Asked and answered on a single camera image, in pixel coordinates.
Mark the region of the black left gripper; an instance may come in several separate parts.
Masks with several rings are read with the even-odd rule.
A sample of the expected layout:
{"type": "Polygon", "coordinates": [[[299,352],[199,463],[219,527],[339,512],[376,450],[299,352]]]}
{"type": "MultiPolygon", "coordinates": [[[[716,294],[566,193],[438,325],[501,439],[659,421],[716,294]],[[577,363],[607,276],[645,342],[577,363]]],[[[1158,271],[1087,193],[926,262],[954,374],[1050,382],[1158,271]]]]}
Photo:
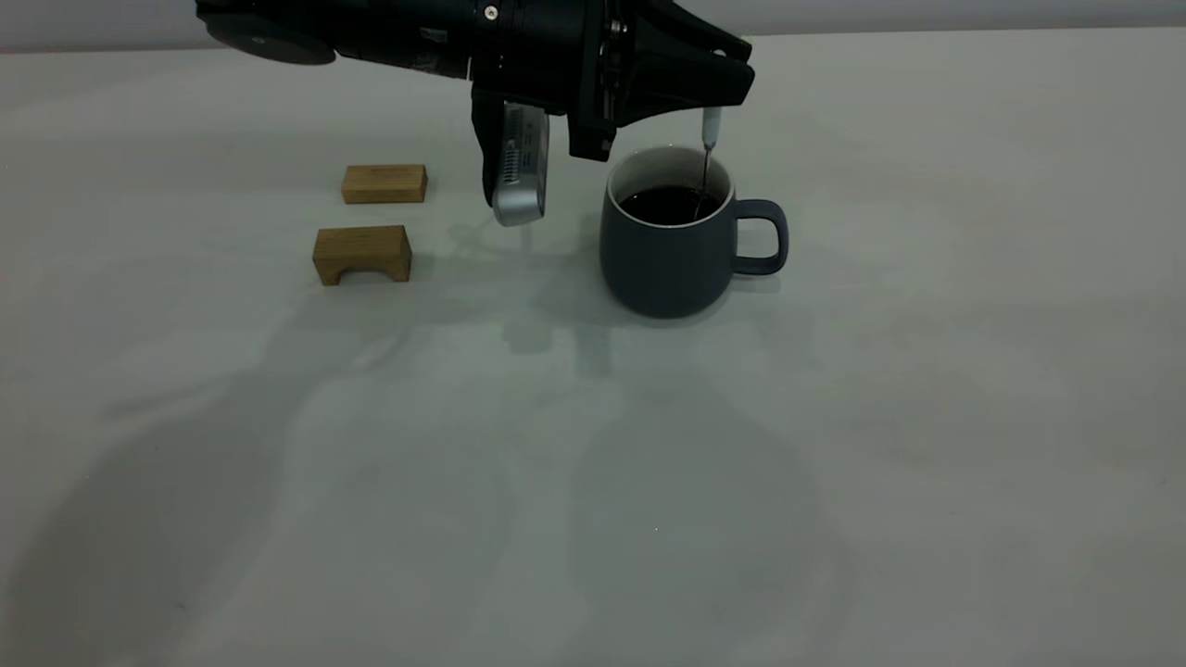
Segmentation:
{"type": "Polygon", "coordinates": [[[484,163],[500,161],[505,103],[566,117],[569,155],[605,163],[618,128],[740,106],[755,80],[750,42],[676,1],[471,6],[472,125],[484,163]],[[635,63],[625,66],[629,50],[635,63]]]}

